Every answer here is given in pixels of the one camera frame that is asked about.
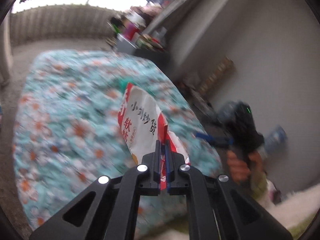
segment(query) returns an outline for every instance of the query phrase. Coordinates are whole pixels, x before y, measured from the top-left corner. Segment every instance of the metal screw head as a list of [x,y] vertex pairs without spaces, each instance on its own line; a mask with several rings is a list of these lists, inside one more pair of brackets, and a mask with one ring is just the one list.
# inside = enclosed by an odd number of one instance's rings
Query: metal screw head
[[98,182],[100,184],[106,184],[109,182],[109,178],[107,176],[101,176],[99,179],[98,179]]
[[188,164],[182,164],[182,165],[180,166],[180,170],[182,170],[182,171],[188,171],[188,170],[190,170],[190,166],[189,166]]
[[137,170],[140,171],[140,172],[144,172],[148,169],[148,166],[147,165],[144,165],[144,164],[141,164],[137,167]]
[[228,177],[227,175],[222,174],[222,175],[220,175],[220,176],[218,177],[218,179],[219,179],[221,182],[227,182],[227,181],[229,180],[229,177]]

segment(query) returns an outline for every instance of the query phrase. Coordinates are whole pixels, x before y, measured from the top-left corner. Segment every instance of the floral bedsheet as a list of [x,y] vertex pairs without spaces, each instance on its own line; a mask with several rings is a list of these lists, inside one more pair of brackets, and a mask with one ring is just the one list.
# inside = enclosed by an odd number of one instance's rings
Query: floral bedsheet
[[[215,176],[216,150],[172,82],[149,60],[102,51],[56,50],[33,63],[20,99],[12,146],[19,199],[33,230],[101,175],[134,166],[117,122],[127,82],[158,102],[193,166]],[[186,212],[183,196],[142,197],[136,233]]]

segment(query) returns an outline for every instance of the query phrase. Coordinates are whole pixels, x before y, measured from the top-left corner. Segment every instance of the person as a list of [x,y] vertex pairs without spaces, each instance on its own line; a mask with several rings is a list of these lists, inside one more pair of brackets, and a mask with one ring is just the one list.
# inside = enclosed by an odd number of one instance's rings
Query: person
[[241,184],[250,179],[251,196],[292,234],[294,240],[298,239],[320,207],[320,184],[290,193],[280,201],[279,195],[276,196],[279,191],[267,179],[260,154],[254,151],[248,157],[254,164],[251,170],[234,152],[227,152],[227,165],[233,181]]

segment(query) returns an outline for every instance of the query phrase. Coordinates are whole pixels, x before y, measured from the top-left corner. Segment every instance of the white wall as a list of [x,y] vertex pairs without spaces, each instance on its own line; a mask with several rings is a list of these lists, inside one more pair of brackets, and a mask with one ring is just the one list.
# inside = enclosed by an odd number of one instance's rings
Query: white wall
[[319,23],[304,0],[254,0],[220,51],[202,55],[204,68],[212,71],[225,55],[236,72],[213,95],[213,106],[246,101],[264,135],[280,124],[287,148],[267,161],[267,172],[283,193],[303,189],[320,176]]
[[[220,43],[248,1],[202,0],[177,28],[169,42],[172,61],[170,71],[166,74],[175,80],[192,70],[195,65],[200,67],[204,49]],[[209,33],[212,29],[219,31]]]

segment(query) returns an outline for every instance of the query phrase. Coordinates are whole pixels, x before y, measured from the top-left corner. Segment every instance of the wooden object on wall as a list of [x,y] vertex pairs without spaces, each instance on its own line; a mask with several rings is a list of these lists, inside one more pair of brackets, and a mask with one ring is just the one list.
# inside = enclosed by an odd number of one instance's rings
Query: wooden object on wall
[[207,97],[212,89],[216,87],[232,69],[234,69],[233,61],[224,57],[209,77],[201,83],[197,92],[202,97]]

